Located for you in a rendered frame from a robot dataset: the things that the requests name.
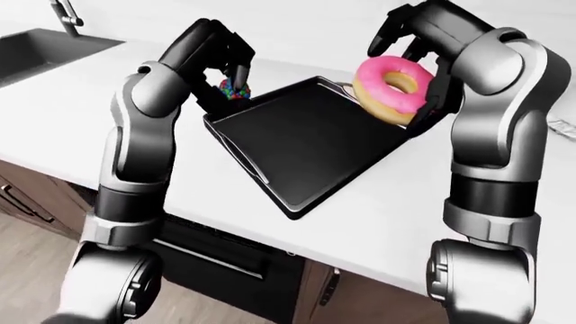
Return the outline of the pink frosted donut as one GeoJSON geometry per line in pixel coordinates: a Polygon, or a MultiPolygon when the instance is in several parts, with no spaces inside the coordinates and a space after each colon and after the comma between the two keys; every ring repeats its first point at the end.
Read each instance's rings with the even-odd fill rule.
{"type": "Polygon", "coordinates": [[[368,58],[357,68],[355,98],[373,117],[408,126],[426,104],[434,75],[420,64],[396,56],[368,58]]]}

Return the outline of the black rectangular tray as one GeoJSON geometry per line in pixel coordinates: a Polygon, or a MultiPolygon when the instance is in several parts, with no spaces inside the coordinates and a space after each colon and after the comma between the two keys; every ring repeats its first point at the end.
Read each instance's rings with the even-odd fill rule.
{"type": "Polygon", "coordinates": [[[428,102],[408,127],[379,121],[315,76],[204,115],[212,136],[297,221],[451,111],[428,102]]]}

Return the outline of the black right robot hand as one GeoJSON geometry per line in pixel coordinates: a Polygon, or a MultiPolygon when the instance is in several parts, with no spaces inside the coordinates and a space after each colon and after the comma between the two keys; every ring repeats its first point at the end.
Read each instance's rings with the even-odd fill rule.
{"type": "Polygon", "coordinates": [[[367,55],[381,56],[402,37],[415,39],[402,54],[417,63],[428,53],[436,53],[437,72],[428,86],[425,104],[407,126],[413,137],[428,131],[449,113],[458,113],[464,97],[464,83],[451,75],[451,67],[460,53],[473,41],[494,29],[481,18],[448,0],[426,0],[405,4],[388,12],[373,37],[367,55]]]}

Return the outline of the dark kitchen sink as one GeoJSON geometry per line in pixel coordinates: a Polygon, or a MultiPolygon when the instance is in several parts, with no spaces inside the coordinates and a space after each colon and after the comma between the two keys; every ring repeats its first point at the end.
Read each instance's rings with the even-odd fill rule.
{"type": "Polygon", "coordinates": [[[46,29],[0,37],[0,88],[121,44],[121,40],[70,37],[63,31],[46,29]]]}

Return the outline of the colourful sprinkled dessert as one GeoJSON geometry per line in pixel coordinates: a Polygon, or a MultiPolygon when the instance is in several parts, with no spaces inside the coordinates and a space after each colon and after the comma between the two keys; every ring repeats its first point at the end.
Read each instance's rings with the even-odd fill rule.
{"type": "Polygon", "coordinates": [[[251,90],[248,84],[244,84],[242,88],[236,89],[232,81],[227,78],[222,80],[219,85],[220,91],[227,97],[227,99],[249,99],[251,97],[251,90]]]}

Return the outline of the metal faucet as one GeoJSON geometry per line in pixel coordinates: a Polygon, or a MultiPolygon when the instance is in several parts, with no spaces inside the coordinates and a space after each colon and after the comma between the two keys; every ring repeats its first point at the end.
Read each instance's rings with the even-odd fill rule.
{"type": "Polygon", "coordinates": [[[49,0],[49,4],[58,17],[59,22],[62,24],[65,32],[70,37],[80,37],[77,27],[84,26],[84,21],[77,16],[77,13],[69,0],[49,0]]]}

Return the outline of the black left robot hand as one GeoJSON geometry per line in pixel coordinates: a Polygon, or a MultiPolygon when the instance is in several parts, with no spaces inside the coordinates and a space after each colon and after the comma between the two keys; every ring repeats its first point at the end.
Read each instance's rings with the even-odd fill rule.
{"type": "Polygon", "coordinates": [[[256,52],[220,21],[201,18],[167,48],[159,62],[175,71],[189,86],[206,113],[225,113],[234,107],[222,91],[206,82],[206,69],[218,69],[235,88],[247,84],[256,52]]]}

